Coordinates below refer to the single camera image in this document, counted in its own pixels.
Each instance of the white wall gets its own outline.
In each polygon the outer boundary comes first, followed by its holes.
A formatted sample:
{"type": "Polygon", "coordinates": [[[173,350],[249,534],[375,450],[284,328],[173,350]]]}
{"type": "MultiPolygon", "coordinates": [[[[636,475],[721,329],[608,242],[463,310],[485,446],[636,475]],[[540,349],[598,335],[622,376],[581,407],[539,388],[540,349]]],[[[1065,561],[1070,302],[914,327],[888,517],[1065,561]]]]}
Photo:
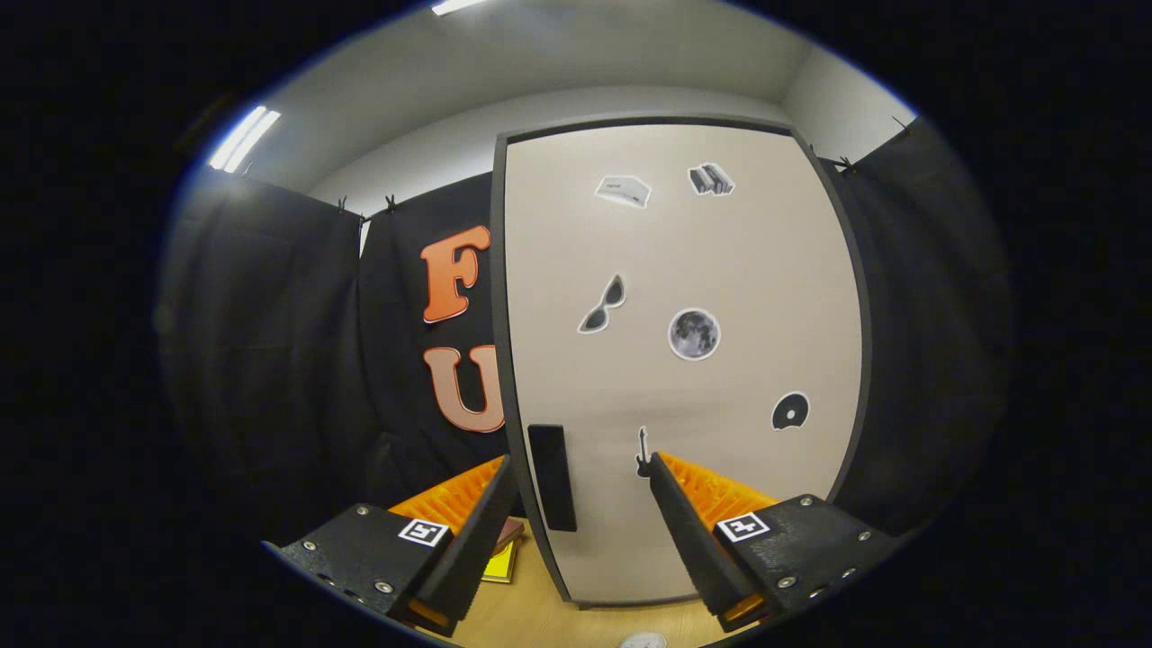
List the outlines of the white wall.
{"type": "MultiPolygon", "coordinates": [[[[582,88],[520,97],[460,113],[397,137],[332,174],[309,195],[369,216],[387,206],[492,171],[497,135],[552,121],[628,111],[725,113],[791,123],[775,105],[689,88],[626,85],[582,88]]],[[[367,235],[361,234],[361,250],[367,235]]]]}
{"type": "Polygon", "coordinates": [[[817,156],[857,161],[916,118],[912,108],[835,54],[813,46],[783,101],[817,156]]]}

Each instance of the black door handle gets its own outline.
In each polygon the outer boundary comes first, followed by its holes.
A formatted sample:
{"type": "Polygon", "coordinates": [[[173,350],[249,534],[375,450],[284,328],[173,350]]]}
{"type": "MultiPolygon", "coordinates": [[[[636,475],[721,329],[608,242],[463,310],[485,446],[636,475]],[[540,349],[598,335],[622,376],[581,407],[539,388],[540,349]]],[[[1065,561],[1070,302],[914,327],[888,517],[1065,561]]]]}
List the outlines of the black door handle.
{"type": "Polygon", "coordinates": [[[532,450],[532,468],[540,492],[540,508],[548,529],[576,530],[573,485],[568,477],[568,451],[563,425],[529,425],[528,443],[532,450]]]}

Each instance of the door frame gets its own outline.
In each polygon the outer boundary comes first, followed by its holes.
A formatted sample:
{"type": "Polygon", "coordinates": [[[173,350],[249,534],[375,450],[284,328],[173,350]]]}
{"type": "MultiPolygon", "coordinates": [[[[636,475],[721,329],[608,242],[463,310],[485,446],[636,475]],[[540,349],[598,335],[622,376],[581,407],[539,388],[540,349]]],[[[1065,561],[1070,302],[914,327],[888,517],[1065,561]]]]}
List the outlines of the door frame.
{"type": "Polygon", "coordinates": [[[861,261],[859,247],[856,235],[844,208],[836,195],[824,167],[817,159],[812,148],[799,136],[796,130],[788,125],[761,120],[757,118],[726,115],[719,113],[675,113],[675,112],[628,112],[612,113],[596,116],[585,116],[574,120],[552,122],[535,128],[501,133],[497,136],[495,158],[492,164],[492,214],[488,224],[491,231],[490,247],[490,280],[492,281],[492,332],[497,347],[497,374],[500,380],[500,394],[503,401],[505,432],[508,435],[508,450],[511,455],[513,467],[516,470],[516,482],[521,490],[521,499],[524,503],[524,512],[531,522],[531,528],[536,533],[536,542],[540,548],[540,556],[548,570],[548,574],[556,585],[561,600],[573,602],[564,585],[563,575],[556,565],[555,556],[552,553],[552,545],[548,542],[547,529],[540,515],[540,506],[536,499],[536,484],[532,482],[529,469],[528,449],[524,445],[524,428],[520,420],[520,401],[516,395],[516,377],[511,353],[511,339],[508,331],[508,285],[506,281],[507,271],[505,266],[505,171],[508,158],[508,146],[529,140],[560,135],[576,130],[591,130],[594,128],[612,128],[619,126],[651,126],[651,125],[691,125],[691,126],[718,126],[723,128],[742,128],[745,130],[758,130],[775,135],[787,135],[799,143],[805,157],[812,165],[812,169],[820,179],[828,198],[832,201],[833,210],[840,221],[840,229],[844,235],[848,246],[848,255],[851,258],[852,272],[856,276],[856,292],[861,309],[861,389],[856,402],[856,420],[852,423],[852,434],[848,442],[848,450],[841,462],[840,472],[828,493],[828,502],[835,502],[840,487],[851,467],[856,455],[856,446],[864,423],[864,414],[867,409],[871,368],[872,368],[872,321],[871,308],[867,299],[867,286],[865,285],[864,264],[861,261]]]}

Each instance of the yellow object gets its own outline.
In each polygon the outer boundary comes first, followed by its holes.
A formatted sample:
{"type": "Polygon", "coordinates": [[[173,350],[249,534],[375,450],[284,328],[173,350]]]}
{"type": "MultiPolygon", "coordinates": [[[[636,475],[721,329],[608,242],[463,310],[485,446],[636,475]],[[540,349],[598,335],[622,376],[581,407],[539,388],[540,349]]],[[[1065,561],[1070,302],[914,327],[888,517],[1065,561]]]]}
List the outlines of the yellow object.
{"type": "Polygon", "coordinates": [[[484,568],[480,580],[488,582],[511,582],[511,567],[516,559],[516,541],[511,541],[488,560],[488,566],[484,568]]]}
{"type": "Polygon", "coordinates": [[[660,458],[672,470],[676,483],[688,496],[688,502],[710,532],[721,520],[780,504],[779,499],[757,492],[707,468],[665,452],[660,453],[660,458]]]}
{"type": "Polygon", "coordinates": [[[752,594],[748,598],[741,601],[733,605],[732,610],[723,613],[723,620],[730,621],[743,617],[744,615],[756,610],[764,603],[764,598],[759,594],[752,594]]]}
{"type": "Polygon", "coordinates": [[[408,609],[424,617],[425,619],[429,619],[430,621],[437,624],[440,627],[445,627],[448,625],[448,617],[441,615],[440,612],[437,612],[435,610],[429,608],[424,603],[420,603],[416,598],[412,598],[411,601],[408,602],[408,609]]]}
{"type": "Polygon", "coordinates": [[[446,482],[440,482],[424,492],[396,504],[388,511],[406,518],[418,518],[448,525],[452,527],[452,533],[458,536],[460,529],[464,527],[468,517],[472,514],[472,508],[484,495],[484,489],[488,488],[488,483],[492,482],[492,477],[495,476],[505,457],[497,457],[492,461],[480,464],[446,482]]]}

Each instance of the ceiling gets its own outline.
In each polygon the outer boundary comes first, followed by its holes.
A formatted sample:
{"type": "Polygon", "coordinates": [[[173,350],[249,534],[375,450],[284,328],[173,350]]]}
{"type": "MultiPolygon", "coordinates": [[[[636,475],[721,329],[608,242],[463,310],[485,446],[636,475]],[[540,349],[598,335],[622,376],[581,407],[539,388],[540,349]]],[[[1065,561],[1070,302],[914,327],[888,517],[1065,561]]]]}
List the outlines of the ceiling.
{"type": "Polygon", "coordinates": [[[251,175],[297,191],[417,128],[486,104],[596,85],[779,103],[811,50],[718,0],[488,0],[427,8],[318,58],[263,101],[282,113],[251,175]]]}

